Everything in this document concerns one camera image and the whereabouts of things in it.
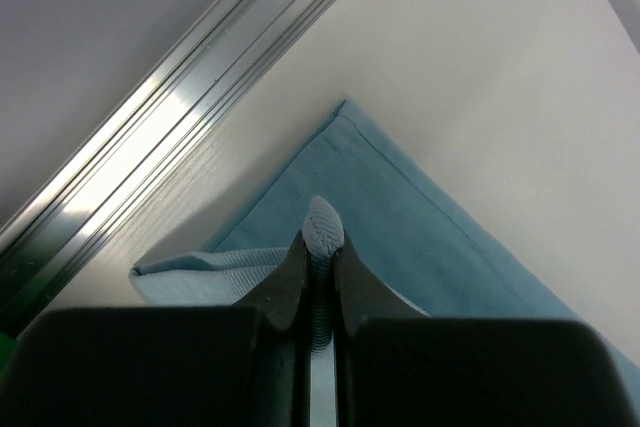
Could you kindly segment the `light blue trousers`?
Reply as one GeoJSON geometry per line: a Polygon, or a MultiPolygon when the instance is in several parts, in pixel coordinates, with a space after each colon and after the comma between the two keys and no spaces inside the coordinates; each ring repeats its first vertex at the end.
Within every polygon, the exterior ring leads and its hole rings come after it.
{"type": "Polygon", "coordinates": [[[135,265],[156,305],[227,305],[286,256],[305,220],[315,250],[344,229],[365,265],[433,316],[574,319],[356,104],[345,101],[202,251],[135,265]]]}

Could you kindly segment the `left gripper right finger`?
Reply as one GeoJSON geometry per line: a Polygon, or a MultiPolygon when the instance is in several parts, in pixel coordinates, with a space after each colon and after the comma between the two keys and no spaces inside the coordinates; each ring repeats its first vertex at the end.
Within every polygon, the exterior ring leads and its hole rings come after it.
{"type": "Polygon", "coordinates": [[[341,426],[631,426],[596,332],[555,319],[426,316],[346,242],[333,258],[341,426]]]}

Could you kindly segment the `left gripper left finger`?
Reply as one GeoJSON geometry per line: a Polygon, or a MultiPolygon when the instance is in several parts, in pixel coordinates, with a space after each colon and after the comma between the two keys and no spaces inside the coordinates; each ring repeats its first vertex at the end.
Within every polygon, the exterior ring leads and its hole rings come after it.
{"type": "Polygon", "coordinates": [[[68,309],[34,322],[1,377],[5,426],[306,426],[309,256],[226,307],[68,309]]]}

